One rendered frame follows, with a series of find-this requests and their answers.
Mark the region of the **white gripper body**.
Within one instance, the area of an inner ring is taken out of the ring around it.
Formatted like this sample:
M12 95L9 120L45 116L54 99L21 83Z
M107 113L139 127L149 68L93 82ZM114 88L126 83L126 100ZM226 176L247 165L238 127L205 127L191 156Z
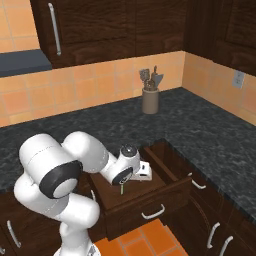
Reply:
M147 173L139 173L133 174L131 176L131 180L133 181L151 181L152 177Z

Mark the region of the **dark wood open drawer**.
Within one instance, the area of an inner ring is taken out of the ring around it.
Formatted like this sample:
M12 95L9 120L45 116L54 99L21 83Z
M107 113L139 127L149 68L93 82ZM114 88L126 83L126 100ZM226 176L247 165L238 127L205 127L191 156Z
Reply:
M94 242L107 237L115 239L149 221L167 215L185 206L188 202L191 178L179 178L164 161L170 160L170 147L158 142L140 149L144 161L152 168L151 181L131 181L124 184L124 193L119 186L111 186L100 174L88 175L87 180L100 205L100 218L89 230ZM165 206L160 216L145 220L145 215L153 214Z

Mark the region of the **dark wood drawer front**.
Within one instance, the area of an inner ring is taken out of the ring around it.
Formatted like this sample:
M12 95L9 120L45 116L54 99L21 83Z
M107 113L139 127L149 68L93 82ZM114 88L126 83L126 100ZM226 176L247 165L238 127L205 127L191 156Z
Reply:
M212 210L218 213L224 222L228 222L232 213L232 205L228 203L225 198L215 189L215 187L209 181L206 181L198 171L194 170L193 168L188 168L186 172L187 174L192 173L192 179L195 180L199 185L206 185L206 189L199 190L192 184L193 189L198 196Z

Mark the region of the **beige utensil pot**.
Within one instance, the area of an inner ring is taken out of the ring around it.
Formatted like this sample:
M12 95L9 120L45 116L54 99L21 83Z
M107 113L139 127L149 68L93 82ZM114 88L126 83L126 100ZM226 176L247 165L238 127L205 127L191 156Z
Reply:
M142 90L142 111L145 114L156 114L159 109L159 90Z

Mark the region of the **dark wood base cupboard door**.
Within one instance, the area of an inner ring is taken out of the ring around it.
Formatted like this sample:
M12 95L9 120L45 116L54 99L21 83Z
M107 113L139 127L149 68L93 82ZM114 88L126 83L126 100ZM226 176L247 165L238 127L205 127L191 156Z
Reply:
M217 222L217 214L193 197L166 217L166 224L189 256L208 256L208 238Z
M231 217L230 221L222 235L220 250L229 237L233 240L228 244L223 256L256 256L256 226L244 217Z
M21 248L15 245L7 220L11 221ZM17 256L53 256L61 246L59 226L57 221L21 205L12 192L0 194L0 227Z

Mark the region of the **wooden spoon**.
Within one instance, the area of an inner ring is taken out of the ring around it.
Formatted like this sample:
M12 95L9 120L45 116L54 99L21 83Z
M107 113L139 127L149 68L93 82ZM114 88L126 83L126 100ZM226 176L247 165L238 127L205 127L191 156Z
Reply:
M157 76L157 66L154 66L153 73L151 74L152 86L153 90L156 89L156 76Z

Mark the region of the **dark grey extractor hood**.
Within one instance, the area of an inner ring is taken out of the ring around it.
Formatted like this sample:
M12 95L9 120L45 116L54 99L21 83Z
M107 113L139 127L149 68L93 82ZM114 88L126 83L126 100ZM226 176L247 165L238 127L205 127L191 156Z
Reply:
M0 53L0 78L51 69L51 63L40 49Z

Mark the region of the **dark wood wall cupboard door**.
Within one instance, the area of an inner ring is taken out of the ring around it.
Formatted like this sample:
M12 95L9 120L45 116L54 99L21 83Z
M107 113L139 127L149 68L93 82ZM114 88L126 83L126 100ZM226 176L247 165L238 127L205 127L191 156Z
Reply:
M136 55L183 49L188 0L136 0Z
M57 55L48 3L55 10ZM130 58L135 55L135 0L30 0L39 44L52 67Z

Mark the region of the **dark wood corner wall cupboard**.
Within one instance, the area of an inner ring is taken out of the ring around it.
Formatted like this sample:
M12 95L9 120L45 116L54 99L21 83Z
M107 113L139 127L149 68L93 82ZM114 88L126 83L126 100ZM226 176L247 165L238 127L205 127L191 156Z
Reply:
M184 50L256 76L256 0L188 0Z

